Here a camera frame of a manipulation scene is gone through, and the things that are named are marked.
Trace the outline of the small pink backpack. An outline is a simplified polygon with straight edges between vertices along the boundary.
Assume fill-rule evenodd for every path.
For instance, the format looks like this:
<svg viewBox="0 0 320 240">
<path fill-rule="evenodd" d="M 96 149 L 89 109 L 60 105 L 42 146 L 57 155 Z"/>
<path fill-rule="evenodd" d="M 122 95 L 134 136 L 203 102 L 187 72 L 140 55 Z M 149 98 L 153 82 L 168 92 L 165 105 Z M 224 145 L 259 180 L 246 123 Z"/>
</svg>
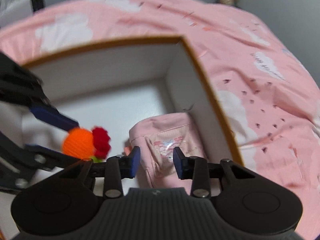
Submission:
<svg viewBox="0 0 320 240">
<path fill-rule="evenodd" d="M 190 192 L 191 181 L 178 178 L 173 160 L 175 147 L 187 157 L 206 157 L 189 114 L 171 113 L 144 119 L 129 130 L 129 141 L 132 147 L 140 148 L 140 163 L 150 187 L 183 187 Z"/>
</svg>

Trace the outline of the window with grey frame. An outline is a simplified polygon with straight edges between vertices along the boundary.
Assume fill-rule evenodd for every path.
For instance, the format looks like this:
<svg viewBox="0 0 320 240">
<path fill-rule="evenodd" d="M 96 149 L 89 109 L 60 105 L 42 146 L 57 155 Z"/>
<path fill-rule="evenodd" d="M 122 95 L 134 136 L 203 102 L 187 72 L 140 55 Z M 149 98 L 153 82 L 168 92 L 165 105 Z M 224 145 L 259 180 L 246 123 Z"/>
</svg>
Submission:
<svg viewBox="0 0 320 240">
<path fill-rule="evenodd" d="M 44 9 L 44 0 L 1 0 L 1 28 Z"/>
</svg>

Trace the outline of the orange and red knitted toy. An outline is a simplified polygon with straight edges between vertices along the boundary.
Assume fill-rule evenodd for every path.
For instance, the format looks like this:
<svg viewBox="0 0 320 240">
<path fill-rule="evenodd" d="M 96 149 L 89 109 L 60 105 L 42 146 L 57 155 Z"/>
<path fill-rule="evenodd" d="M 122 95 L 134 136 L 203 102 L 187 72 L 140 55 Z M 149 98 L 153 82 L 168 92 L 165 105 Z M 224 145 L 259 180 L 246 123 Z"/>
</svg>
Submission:
<svg viewBox="0 0 320 240">
<path fill-rule="evenodd" d="M 104 161 L 110 150 L 111 138 L 107 130 L 93 127 L 91 130 L 76 127 L 71 129 L 62 143 L 62 153 L 78 159 L 91 158 Z"/>
</svg>

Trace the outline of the pink cloud-print duvet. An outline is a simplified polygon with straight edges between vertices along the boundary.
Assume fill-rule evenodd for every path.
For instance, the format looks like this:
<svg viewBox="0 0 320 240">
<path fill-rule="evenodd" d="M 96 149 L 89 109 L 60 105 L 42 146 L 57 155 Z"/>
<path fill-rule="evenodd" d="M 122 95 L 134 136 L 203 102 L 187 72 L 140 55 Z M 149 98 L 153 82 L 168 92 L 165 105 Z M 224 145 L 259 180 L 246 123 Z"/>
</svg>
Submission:
<svg viewBox="0 0 320 240">
<path fill-rule="evenodd" d="M 319 88 L 257 16 L 197 0 L 71 0 L 1 31 L 18 63 L 84 43 L 183 36 L 231 126 L 244 164 L 302 200 L 298 233 L 319 235 Z"/>
</svg>

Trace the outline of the orange cardboard storage box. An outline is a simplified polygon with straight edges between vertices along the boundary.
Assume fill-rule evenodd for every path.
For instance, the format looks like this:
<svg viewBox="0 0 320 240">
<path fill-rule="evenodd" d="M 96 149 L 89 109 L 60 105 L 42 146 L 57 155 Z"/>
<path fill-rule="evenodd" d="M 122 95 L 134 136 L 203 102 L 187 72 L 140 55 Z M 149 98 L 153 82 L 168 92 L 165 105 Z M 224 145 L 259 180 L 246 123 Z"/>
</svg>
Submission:
<svg viewBox="0 0 320 240">
<path fill-rule="evenodd" d="M 49 106 L 79 126 L 101 126 L 111 156 L 129 144 L 129 129 L 145 118 L 184 112 L 198 127 L 210 161 L 242 163 L 219 93 L 182 37 L 128 38 L 64 49 L 21 68 L 42 82 Z M 60 152 L 66 131 L 37 120 L 29 108 L 1 102 L 1 133 L 21 148 L 40 145 Z M 52 170 L 37 169 L 29 185 Z"/>
</svg>

